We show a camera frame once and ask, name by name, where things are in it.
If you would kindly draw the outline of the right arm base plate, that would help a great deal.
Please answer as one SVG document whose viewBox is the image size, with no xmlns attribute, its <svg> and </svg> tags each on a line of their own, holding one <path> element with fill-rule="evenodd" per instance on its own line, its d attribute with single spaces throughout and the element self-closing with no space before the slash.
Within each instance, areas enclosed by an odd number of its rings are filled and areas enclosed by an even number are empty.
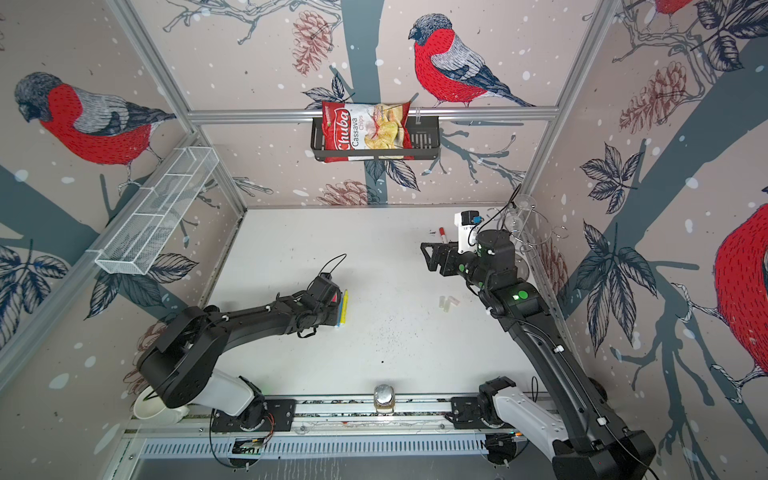
<svg viewBox="0 0 768 480">
<path fill-rule="evenodd" d="M 508 423 L 493 423 L 483 413 L 476 397 L 455 396 L 450 398 L 450 409 L 444 415 L 457 430 L 510 429 Z"/>
</svg>

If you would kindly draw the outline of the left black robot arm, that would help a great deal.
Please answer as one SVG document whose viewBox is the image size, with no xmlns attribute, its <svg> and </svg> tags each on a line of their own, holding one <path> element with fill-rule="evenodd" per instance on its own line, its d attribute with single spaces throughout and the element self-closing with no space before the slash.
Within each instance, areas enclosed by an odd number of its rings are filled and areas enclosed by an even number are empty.
<svg viewBox="0 0 768 480">
<path fill-rule="evenodd" d="M 321 272 L 306 290 L 263 306 L 230 312 L 188 307 L 144 351 L 137 368 L 166 407 L 197 404 L 254 428 L 263 416 L 263 394 L 244 377 L 217 370 L 220 356 L 267 337 L 311 337 L 339 324 L 344 306 L 344 291 Z"/>
</svg>

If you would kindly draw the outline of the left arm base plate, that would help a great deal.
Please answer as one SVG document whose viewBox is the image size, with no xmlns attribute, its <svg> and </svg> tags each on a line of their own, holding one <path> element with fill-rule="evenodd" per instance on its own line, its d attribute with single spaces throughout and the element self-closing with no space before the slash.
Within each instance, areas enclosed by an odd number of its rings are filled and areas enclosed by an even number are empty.
<svg viewBox="0 0 768 480">
<path fill-rule="evenodd" d="M 295 399 L 262 399 L 254 401 L 238 416 L 216 410 L 210 429 L 213 433 L 288 432 L 296 406 Z"/>
</svg>

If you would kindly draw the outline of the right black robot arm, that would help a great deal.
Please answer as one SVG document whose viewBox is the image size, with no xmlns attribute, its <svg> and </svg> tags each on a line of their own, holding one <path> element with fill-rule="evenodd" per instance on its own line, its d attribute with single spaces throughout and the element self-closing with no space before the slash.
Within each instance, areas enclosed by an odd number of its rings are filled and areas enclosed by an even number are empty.
<svg viewBox="0 0 768 480">
<path fill-rule="evenodd" d="M 524 281 L 506 230 L 478 234 L 473 248 L 422 243 L 429 270 L 460 276 L 487 313 L 521 348 L 549 393 L 551 414 L 514 381 L 497 377 L 479 388 L 482 419 L 509 424 L 542 452 L 558 479 L 642 479 L 656 449 L 643 430 L 631 430 L 585 374 L 555 325 L 537 288 Z"/>
</svg>

